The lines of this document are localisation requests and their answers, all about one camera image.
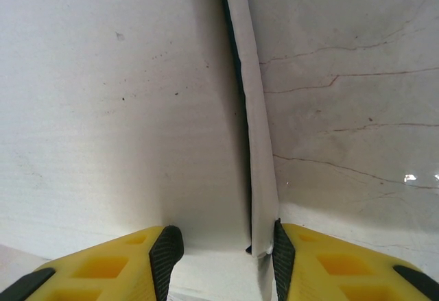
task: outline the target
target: black rubber edge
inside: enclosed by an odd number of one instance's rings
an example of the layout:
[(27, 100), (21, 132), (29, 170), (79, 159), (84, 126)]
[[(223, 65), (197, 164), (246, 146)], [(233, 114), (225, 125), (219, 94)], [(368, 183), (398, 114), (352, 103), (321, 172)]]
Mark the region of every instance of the black rubber edge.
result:
[(286, 301), (288, 297), (295, 256), (296, 249), (283, 229), (281, 219), (278, 219), (274, 223), (274, 247), (272, 254), (278, 301)]
[(404, 265), (395, 265), (393, 269), (431, 301), (439, 301), (439, 284), (428, 275)]
[(172, 269), (184, 252), (180, 229), (175, 226), (165, 227), (150, 250), (152, 280), (157, 301), (166, 301)]
[(246, 107), (246, 93), (244, 92), (244, 84), (242, 82), (242, 73), (241, 73), (241, 60), (239, 59), (238, 47), (235, 39), (235, 31), (233, 30), (232, 16), (230, 15), (230, 8), (228, 6), (228, 0), (221, 0), (222, 7), (224, 9), (224, 18), (226, 20), (227, 25), (227, 34), (228, 41), (230, 43), (230, 49), (232, 51), (233, 57), (233, 66), (235, 68), (235, 77), (238, 83), (238, 96), (241, 101), (241, 111), (244, 113), (241, 125), (244, 127), (247, 132), (247, 137), (243, 140), (242, 149), (245, 151), (244, 160), (246, 163), (246, 180), (248, 181), (247, 188), (247, 204), (248, 204), (248, 213), (250, 213), (250, 238), (252, 235), (252, 176), (251, 176), (251, 168), (250, 168), (250, 140), (248, 137), (248, 120), (247, 120), (247, 107)]
[(0, 301), (24, 301), (55, 274), (54, 268), (31, 272), (0, 293)]

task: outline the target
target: marble wall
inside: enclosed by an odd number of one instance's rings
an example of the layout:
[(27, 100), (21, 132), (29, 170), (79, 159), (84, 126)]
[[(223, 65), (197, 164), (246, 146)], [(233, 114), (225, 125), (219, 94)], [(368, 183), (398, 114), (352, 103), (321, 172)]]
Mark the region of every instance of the marble wall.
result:
[(439, 279), (439, 0), (249, 0), (281, 218)]

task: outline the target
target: black rubber pad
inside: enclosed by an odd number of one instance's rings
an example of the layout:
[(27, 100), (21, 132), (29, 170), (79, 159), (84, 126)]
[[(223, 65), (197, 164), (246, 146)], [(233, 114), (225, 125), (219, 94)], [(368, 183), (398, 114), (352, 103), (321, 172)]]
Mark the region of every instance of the black rubber pad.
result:
[(296, 249), (282, 227), (281, 220), (274, 224), (273, 267), (278, 301), (286, 301), (293, 274)]
[(403, 265), (393, 269), (431, 301), (439, 301), (439, 284), (426, 274)]
[(168, 226), (150, 250), (152, 279), (157, 301), (166, 301), (174, 265), (182, 258), (185, 247), (180, 229)]
[(54, 268), (44, 268), (31, 272), (18, 279), (0, 293), (0, 301), (24, 301), (31, 296), (42, 284), (55, 274)]

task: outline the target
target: yellow plastic part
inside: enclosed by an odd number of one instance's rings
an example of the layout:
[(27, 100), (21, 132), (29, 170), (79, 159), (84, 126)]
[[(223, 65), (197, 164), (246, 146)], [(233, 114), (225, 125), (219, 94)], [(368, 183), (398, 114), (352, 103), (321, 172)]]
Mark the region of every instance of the yellow plastic part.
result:
[(283, 224), (296, 249), (288, 301), (429, 301), (393, 270), (420, 271), (398, 258), (294, 224)]
[(39, 267), (56, 273), (26, 301), (155, 301), (149, 252), (164, 227), (151, 227)]

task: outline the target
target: dark speck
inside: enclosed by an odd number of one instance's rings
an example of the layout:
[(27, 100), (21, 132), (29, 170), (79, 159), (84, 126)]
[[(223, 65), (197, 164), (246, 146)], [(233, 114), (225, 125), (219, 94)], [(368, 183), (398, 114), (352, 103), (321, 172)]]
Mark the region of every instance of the dark speck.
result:
[(119, 32), (115, 32), (115, 33), (116, 33), (117, 40), (119, 42), (122, 42), (125, 40), (125, 36), (123, 34), (120, 34)]

